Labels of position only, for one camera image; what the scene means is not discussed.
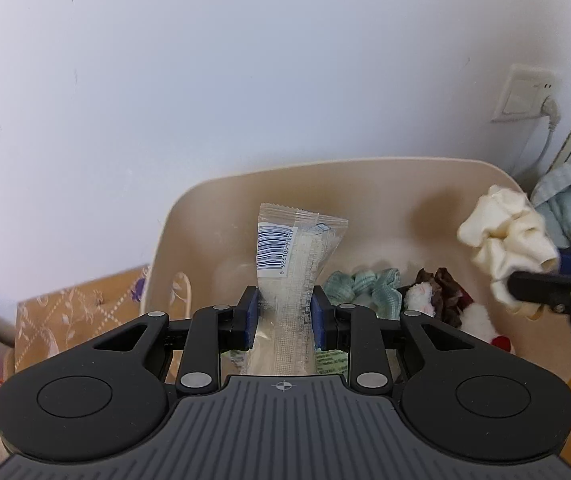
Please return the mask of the white Hello Kitty plush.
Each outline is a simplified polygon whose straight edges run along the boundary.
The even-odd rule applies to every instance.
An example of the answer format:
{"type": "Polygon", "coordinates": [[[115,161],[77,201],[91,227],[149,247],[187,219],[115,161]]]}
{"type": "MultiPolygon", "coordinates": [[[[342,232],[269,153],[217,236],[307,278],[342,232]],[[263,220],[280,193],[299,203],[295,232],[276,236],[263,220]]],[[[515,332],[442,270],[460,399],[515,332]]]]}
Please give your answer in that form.
{"type": "Polygon", "coordinates": [[[468,304],[461,312],[460,322],[459,330],[461,330],[461,332],[476,337],[503,351],[514,353],[510,338],[496,330],[483,304],[477,304],[476,302],[468,304]]]}

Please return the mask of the beige plastic storage bin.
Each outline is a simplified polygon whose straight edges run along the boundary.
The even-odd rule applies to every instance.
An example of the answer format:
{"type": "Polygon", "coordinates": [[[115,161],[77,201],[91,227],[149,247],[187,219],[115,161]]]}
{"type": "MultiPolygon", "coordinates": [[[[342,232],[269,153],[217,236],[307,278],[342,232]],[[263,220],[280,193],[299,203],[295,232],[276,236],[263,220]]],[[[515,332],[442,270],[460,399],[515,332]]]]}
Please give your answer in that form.
{"type": "Polygon", "coordinates": [[[384,157],[319,162],[209,180],[180,196],[167,216],[148,274],[142,311],[183,318],[234,304],[256,282],[261,204],[344,218],[348,229],[323,272],[394,266],[408,284],[420,269],[446,268],[521,358],[571,379],[571,324],[549,311],[529,320],[494,300],[457,230],[492,185],[518,185],[488,162],[384,157]]]}

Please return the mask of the white wall switch socket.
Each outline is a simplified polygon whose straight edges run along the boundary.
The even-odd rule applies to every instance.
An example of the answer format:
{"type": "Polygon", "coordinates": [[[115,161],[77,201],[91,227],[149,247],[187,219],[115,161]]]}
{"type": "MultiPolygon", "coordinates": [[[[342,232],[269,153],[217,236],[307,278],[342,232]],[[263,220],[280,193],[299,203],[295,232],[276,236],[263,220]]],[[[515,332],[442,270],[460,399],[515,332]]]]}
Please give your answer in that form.
{"type": "Polygon", "coordinates": [[[547,68],[513,64],[492,122],[519,122],[543,116],[543,102],[555,91],[557,74],[547,68]]]}

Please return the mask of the green fabric scrunchie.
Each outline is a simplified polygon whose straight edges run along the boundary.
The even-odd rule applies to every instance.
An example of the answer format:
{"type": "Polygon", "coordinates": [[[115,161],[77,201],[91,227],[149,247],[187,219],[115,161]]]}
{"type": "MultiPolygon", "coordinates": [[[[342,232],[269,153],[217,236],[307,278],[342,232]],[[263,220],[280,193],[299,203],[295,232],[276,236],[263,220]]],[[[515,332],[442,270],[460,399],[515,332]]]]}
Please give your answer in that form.
{"type": "Polygon", "coordinates": [[[331,304],[361,304],[374,310],[378,318],[397,321],[403,307],[399,291],[400,272],[396,268],[382,271],[360,270],[354,274],[333,272],[322,285],[331,304]]]}

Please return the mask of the green snack packet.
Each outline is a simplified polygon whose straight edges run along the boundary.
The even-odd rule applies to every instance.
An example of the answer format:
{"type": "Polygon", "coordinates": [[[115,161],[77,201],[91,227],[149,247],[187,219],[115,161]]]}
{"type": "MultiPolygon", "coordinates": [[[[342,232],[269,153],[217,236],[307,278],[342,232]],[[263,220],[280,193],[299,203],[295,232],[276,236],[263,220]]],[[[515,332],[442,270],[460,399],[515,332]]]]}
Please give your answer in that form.
{"type": "MultiPolygon", "coordinates": [[[[241,373],[246,365],[246,352],[231,350],[224,354],[236,372],[241,373]]],[[[314,372],[317,375],[343,375],[348,372],[348,354],[340,350],[320,351],[315,353],[314,372]]]]}

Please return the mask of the cream white scrunchie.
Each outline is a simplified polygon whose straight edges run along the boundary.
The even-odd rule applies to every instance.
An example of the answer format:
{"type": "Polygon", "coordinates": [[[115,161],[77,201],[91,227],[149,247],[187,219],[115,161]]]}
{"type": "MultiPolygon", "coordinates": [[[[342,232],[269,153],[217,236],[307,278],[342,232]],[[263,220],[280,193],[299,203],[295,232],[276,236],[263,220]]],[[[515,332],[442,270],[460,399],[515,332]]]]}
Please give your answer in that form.
{"type": "Polygon", "coordinates": [[[473,263],[491,278],[491,293],[499,304],[514,315],[540,317],[538,304],[515,299],[507,287],[515,271],[552,273],[560,267],[545,218],[525,193],[491,186],[459,226],[457,238],[473,250],[473,263]]]}

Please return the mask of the clear cream packet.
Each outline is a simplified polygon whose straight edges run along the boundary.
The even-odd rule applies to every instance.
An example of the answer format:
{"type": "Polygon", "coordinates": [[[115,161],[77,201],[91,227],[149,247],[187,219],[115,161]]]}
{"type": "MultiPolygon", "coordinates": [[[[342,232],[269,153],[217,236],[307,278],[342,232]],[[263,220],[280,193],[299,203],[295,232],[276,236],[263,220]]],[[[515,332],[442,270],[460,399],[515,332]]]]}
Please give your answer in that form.
{"type": "Polygon", "coordinates": [[[310,301],[319,275],[347,228],[343,218],[261,204],[255,258],[261,314],[243,374],[316,372],[310,301]]]}

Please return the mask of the brown floral patterned box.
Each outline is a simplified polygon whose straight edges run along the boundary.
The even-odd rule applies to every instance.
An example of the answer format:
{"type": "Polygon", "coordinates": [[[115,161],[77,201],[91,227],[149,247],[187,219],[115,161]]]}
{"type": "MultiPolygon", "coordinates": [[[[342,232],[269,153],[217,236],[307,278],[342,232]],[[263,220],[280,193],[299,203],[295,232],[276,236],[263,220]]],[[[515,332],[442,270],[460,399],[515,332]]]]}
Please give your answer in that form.
{"type": "Polygon", "coordinates": [[[138,318],[147,274],[148,268],[139,266],[19,302],[10,372],[138,318]]]}

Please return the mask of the brown white scrunchie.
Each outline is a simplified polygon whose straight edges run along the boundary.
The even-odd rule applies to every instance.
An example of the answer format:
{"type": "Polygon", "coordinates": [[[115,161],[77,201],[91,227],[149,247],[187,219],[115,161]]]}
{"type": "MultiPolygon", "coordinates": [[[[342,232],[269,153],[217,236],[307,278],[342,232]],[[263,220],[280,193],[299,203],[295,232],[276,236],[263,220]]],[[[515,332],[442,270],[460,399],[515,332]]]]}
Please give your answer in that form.
{"type": "Polygon", "coordinates": [[[404,290],[403,299],[405,310],[422,312],[455,328],[461,327],[463,310],[473,302],[446,268],[434,273],[420,269],[415,283],[404,290]]]}

